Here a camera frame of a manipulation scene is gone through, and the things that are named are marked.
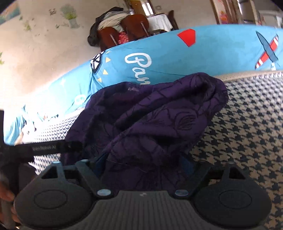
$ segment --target brown wooden chair back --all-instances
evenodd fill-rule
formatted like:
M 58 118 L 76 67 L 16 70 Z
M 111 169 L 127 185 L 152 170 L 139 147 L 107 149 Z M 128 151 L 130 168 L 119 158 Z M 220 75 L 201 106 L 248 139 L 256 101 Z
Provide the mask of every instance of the brown wooden chair back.
M 119 32 L 113 27 L 105 27 L 98 31 L 101 51 L 118 45 Z
M 133 14 L 125 17 L 121 21 L 121 26 L 128 34 L 130 41 L 149 37 L 149 23 L 146 16 L 142 14 Z
M 168 13 L 168 19 L 169 19 L 170 23 L 171 23 L 172 26 L 173 26 L 173 30 L 179 29 L 179 27 L 178 27 L 178 25 L 177 25 L 177 22 L 176 22 L 176 20 L 175 20 L 175 18 L 174 18 L 174 11 L 173 11 L 173 10 L 169 11 L 169 13 Z

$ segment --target hand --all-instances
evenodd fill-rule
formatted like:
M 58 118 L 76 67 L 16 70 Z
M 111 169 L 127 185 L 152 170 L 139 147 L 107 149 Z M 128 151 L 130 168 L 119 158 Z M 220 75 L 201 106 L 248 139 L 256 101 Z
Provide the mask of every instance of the hand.
M 2 183 L 0 182 L 0 198 L 6 201 L 12 202 L 15 199 L 15 195 Z M 12 218 L 15 222 L 20 223 L 17 213 L 14 207 L 11 207 Z M 4 222 L 4 216 L 0 206 L 0 221 Z

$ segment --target bolt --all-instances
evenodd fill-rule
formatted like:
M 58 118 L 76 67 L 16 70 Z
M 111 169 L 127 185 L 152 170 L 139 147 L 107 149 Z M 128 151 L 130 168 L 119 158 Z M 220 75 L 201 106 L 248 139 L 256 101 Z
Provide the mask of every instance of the bolt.
M 101 197 L 106 197 L 111 195 L 111 191 L 109 189 L 100 189 L 99 191 L 97 191 L 97 194 Z
M 175 195 L 179 197 L 185 197 L 189 195 L 189 192 L 187 190 L 180 189 L 180 190 L 176 190 Z

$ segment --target black device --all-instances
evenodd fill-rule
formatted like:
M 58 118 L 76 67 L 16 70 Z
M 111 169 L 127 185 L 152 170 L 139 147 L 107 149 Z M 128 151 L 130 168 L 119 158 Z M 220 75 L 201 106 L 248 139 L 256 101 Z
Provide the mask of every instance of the black device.
M 33 156 L 82 150 L 81 143 L 65 141 L 0 145 L 3 174 L 5 166 L 17 168 Z M 194 171 L 175 191 L 113 192 L 99 180 L 106 158 L 103 155 L 72 166 L 63 166 L 59 161 L 49 165 L 14 201 L 21 228 L 264 229 L 271 200 L 236 164 L 214 167 L 182 156 L 182 166 L 193 165 Z M 10 186 L 17 181 L 5 176 Z

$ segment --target purple fabric with floral pattern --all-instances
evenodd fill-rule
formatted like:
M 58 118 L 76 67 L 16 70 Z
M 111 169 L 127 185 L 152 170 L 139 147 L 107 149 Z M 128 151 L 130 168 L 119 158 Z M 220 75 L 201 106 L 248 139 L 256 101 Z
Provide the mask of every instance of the purple fabric with floral pattern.
M 66 140 L 84 143 L 74 164 L 107 153 L 101 180 L 114 190 L 171 190 L 186 179 L 179 157 L 199 141 L 227 103 L 224 83 L 205 73 L 172 83 L 122 82 L 92 95 Z

